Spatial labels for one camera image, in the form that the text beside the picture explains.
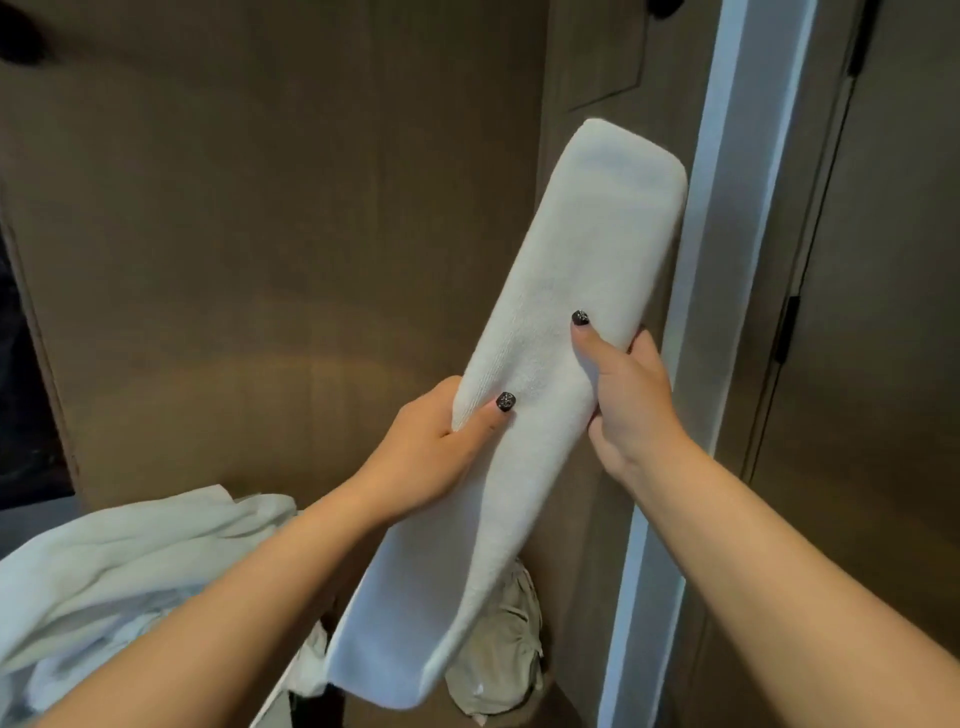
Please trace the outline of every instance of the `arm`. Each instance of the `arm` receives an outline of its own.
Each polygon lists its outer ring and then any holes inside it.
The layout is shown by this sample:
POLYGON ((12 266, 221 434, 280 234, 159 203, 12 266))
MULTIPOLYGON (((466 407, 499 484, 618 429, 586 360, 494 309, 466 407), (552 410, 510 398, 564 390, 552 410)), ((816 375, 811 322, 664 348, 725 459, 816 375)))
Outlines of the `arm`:
POLYGON ((446 493, 507 420, 490 402, 451 433, 458 384, 447 379, 403 407, 353 478, 90 675, 37 728, 249 725, 319 616, 312 607, 338 563, 368 533, 446 493))
POLYGON ((960 664, 818 551, 684 433, 653 338, 630 354, 589 325, 589 435, 794 728, 956 725, 960 664))

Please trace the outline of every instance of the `black nail polish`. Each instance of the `black nail polish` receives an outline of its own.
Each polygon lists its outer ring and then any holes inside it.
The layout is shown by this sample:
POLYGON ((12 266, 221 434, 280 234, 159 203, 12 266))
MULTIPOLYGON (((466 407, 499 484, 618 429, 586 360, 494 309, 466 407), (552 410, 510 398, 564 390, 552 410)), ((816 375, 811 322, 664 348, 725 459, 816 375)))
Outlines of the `black nail polish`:
POLYGON ((509 412, 514 408, 515 404, 516 397, 510 394, 510 392, 504 392, 502 395, 496 398, 496 406, 498 406, 503 412, 509 412))

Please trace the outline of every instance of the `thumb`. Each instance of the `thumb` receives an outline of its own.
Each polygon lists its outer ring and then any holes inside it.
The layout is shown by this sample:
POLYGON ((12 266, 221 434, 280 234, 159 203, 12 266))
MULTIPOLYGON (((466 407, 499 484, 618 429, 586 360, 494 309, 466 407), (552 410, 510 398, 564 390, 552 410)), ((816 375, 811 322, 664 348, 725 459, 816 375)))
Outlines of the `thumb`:
POLYGON ((507 423, 514 404, 516 397, 510 392, 504 392, 474 412, 467 423, 449 435, 449 438, 463 455, 475 455, 493 434, 507 423))
POLYGON ((596 364, 600 374, 610 374, 616 362, 624 355, 623 352, 600 337, 597 329, 590 324, 589 316, 585 311, 575 311, 572 318, 570 338, 573 339, 573 346, 596 364))

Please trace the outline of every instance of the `door hinge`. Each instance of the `door hinge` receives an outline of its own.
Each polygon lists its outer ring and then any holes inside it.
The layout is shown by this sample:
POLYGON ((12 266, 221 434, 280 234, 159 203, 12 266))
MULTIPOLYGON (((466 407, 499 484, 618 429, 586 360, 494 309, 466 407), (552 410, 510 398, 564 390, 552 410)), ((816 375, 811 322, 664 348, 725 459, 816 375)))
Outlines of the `door hinge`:
POLYGON ((780 336, 774 347, 774 361, 782 364, 790 353, 790 342, 793 341, 793 329, 797 326, 797 312, 800 310, 800 296, 791 296, 786 301, 786 311, 783 312, 783 323, 780 325, 780 336))
POLYGON ((856 29, 856 40, 850 53, 850 62, 847 64, 847 75, 855 79, 863 71, 863 64, 867 60, 867 51, 870 41, 874 37, 876 16, 880 11, 883 0, 865 0, 863 12, 860 14, 860 26, 856 29))

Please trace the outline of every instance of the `right hand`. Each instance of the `right hand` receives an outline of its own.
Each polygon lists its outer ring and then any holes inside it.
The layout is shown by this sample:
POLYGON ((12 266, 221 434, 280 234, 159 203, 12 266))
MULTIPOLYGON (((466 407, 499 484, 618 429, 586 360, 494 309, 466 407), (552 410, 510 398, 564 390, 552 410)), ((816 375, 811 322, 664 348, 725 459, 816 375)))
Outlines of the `right hand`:
POLYGON ((670 378, 645 329, 630 353, 604 341, 589 323, 570 329, 577 351, 599 372, 600 408, 589 425, 590 441, 607 472, 626 484, 686 439, 673 408, 670 378))

